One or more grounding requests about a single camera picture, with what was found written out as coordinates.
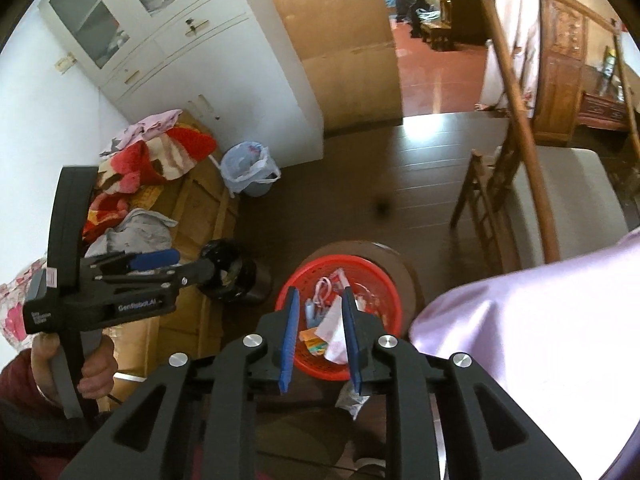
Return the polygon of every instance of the cabinet drawer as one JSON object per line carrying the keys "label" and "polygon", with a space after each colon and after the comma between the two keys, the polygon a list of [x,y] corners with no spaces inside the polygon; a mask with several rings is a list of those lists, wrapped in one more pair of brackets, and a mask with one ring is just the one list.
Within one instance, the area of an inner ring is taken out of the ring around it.
{"label": "cabinet drawer", "polygon": [[145,41],[133,56],[116,70],[115,76],[102,87],[102,91],[109,99],[116,101],[160,65],[164,58],[164,52],[155,41]]}
{"label": "cabinet drawer", "polygon": [[156,36],[167,56],[245,13],[244,0],[209,0],[183,14]]}
{"label": "cabinet drawer", "polygon": [[626,121],[625,105],[597,96],[585,95],[580,106],[580,115],[593,116],[612,121]]}

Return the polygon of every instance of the human hand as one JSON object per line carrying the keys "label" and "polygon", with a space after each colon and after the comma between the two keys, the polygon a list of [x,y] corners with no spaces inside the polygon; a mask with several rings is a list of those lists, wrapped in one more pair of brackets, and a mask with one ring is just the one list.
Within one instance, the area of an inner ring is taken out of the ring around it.
{"label": "human hand", "polygon": [[[49,361],[58,352],[58,334],[39,334],[31,348],[31,370],[40,391],[50,400],[59,404],[60,398],[53,381]],[[82,379],[78,392],[85,399],[100,399],[111,393],[113,375],[118,371],[118,363],[113,356],[113,341],[103,335],[100,346],[87,357],[82,367]]]}

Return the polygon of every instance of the wooden cabinet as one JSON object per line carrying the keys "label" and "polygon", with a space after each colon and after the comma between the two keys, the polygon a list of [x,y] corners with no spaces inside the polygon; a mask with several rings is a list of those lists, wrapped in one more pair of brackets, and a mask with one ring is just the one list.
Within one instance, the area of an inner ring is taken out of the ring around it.
{"label": "wooden cabinet", "polygon": [[591,66],[582,73],[581,98],[577,124],[628,132],[629,115],[625,103],[618,100],[618,90]]}
{"label": "wooden cabinet", "polygon": [[564,145],[580,106],[587,19],[563,4],[542,0],[541,43],[533,131],[540,144]]}
{"label": "wooden cabinet", "polygon": [[81,69],[131,122],[189,110],[225,151],[322,157],[322,113],[272,0],[42,0]]}

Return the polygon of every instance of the dark wooden floor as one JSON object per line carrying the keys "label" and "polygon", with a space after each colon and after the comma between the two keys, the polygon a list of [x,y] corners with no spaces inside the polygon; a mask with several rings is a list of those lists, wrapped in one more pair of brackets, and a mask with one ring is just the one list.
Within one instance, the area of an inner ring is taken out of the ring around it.
{"label": "dark wooden floor", "polygon": [[[427,303],[484,278],[468,216],[456,232],[447,223],[471,149],[493,153],[505,132],[506,120],[482,112],[406,118],[403,126],[327,139],[323,160],[285,168],[267,195],[245,197],[236,237],[270,267],[274,291],[262,306],[227,308],[225,340],[250,333],[293,270],[338,240],[370,240],[399,251],[415,267]],[[286,403],[265,404],[287,410],[333,404],[340,386],[296,373]],[[367,403],[358,418],[363,441],[384,439],[384,413],[384,399]],[[366,452],[375,453],[371,446]]]}

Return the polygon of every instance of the printed label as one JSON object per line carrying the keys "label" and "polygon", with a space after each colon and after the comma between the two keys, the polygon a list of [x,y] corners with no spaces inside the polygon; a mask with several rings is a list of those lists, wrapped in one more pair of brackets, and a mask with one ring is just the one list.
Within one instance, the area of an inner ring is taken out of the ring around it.
{"label": "printed label", "polygon": [[135,303],[118,305],[118,312],[130,312],[131,310],[139,310],[141,308],[156,306],[156,304],[158,304],[158,300],[156,300],[155,298],[153,298],[152,300],[137,301]]}
{"label": "printed label", "polygon": [[32,312],[31,317],[33,318],[33,322],[36,325],[40,325],[40,324],[43,324],[44,322],[47,322],[47,319],[51,317],[51,313],[45,312],[44,314],[41,314],[39,312]]}
{"label": "printed label", "polygon": [[58,270],[55,267],[47,267],[47,286],[58,288]]}

